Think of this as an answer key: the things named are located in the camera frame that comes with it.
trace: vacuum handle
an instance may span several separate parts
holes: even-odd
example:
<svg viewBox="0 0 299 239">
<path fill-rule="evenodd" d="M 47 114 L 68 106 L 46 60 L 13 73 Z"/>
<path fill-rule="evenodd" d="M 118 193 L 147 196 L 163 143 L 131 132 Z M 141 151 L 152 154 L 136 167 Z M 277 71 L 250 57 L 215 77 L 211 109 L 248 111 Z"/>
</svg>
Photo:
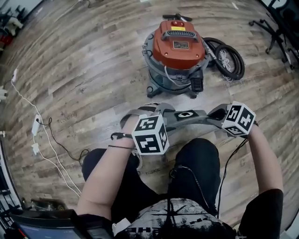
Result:
<svg viewBox="0 0 299 239">
<path fill-rule="evenodd" d="M 181 14 L 177 13 L 175 15 L 163 15 L 164 19 L 176 19 L 182 21 L 192 21 L 191 17 L 182 16 Z"/>
<path fill-rule="evenodd" d="M 171 36 L 188 37 L 198 42 L 197 34 L 195 32 L 188 31 L 166 31 L 163 33 L 161 40 L 165 41 L 168 37 Z"/>
</svg>

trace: wrist strap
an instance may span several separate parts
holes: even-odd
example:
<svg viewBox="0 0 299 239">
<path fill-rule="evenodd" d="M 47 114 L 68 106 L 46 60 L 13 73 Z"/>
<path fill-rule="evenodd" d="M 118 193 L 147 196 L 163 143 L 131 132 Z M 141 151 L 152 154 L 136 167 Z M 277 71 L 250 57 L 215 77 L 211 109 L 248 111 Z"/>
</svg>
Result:
<svg viewBox="0 0 299 239">
<path fill-rule="evenodd" d="M 129 139 L 133 138 L 132 135 L 125 134 L 125 133 L 113 133 L 110 137 L 112 140 L 114 139 L 113 136 L 116 136 L 117 140 L 122 139 L 122 138 L 129 138 Z"/>
<path fill-rule="evenodd" d="M 136 149 L 136 148 L 128 148 L 128 147 L 122 147 L 122 146 L 115 146 L 115 145 L 108 145 L 108 147 L 113 147 L 113 148 L 124 148 L 124 149 L 131 149 L 131 150 Z"/>
</svg>

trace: vacuum caster wheel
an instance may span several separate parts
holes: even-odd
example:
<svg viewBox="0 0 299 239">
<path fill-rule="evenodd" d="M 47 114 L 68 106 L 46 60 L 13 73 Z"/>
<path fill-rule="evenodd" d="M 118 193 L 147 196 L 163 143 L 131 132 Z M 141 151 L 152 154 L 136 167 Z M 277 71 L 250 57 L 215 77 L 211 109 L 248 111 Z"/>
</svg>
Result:
<svg viewBox="0 0 299 239">
<path fill-rule="evenodd" d="M 190 96 L 191 99 L 196 99 L 196 98 L 197 98 L 197 95 L 198 95 L 198 94 L 196 94 L 196 93 L 194 93 L 194 92 L 192 92 L 192 91 L 189 92 L 189 96 Z"/>
<path fill-rule="evenodd" d="M 149 86 L 149 87 L 146 89 L 148 98 L 153 98 L 153 97 L 154 97 L 154 94 L 152 94 L 153 91 L 154 91 L 154 89 L 153 89 L 153 87 L 151 87 L 151 86 Z"/>
</svg>

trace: orange vacuum lid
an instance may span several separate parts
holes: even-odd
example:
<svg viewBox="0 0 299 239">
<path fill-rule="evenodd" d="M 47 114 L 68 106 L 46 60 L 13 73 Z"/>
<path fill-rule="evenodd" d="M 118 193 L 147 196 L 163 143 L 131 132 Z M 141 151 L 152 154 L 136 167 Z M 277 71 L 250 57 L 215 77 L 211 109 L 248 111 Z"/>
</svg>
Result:
<svg viewBox="0 0 299 239">
<path fill-rule="evenodd" d="M 167 67 L 187 70 L 204 59 L 205 48 L 190 22 L 163 21 L 154 34 L 153 56 Z"/>
</svg>

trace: leg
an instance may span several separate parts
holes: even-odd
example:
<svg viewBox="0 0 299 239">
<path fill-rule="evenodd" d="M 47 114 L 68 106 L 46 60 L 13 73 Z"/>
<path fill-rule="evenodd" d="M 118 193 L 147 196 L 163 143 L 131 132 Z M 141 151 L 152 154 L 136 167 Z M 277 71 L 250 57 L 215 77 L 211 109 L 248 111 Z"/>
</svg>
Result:
<svg viewBox="0 0 299 239">
<path fill-rule="evenodd" d="M 97 165 L 105 149 L 98 148 L 91 151 L 84 159 L 82 173 L 85 181 L 88 179 L 94 167 Z M 140 179 L 134 162 L 135 156 L 129 157 L 120 189 L 111 208 L 112 222 L 117 223 L 124 218 L 133 222 L 138 212 L 159 201 L 159 196 Z"/>
<path fill-rule="evenodd" d="M 194 173 L 206 203 L 192 172 L 178 169 L 170 186 L 171 197 L 191 199 L 200 204 L 208 213 L 217 214 L 215 200 L 220 185 L 220 162 L 218 150 L 205 139 L 194 139 L 187 143 L 176 156 L 176 166 L 188 167 Z"/>
</svg>

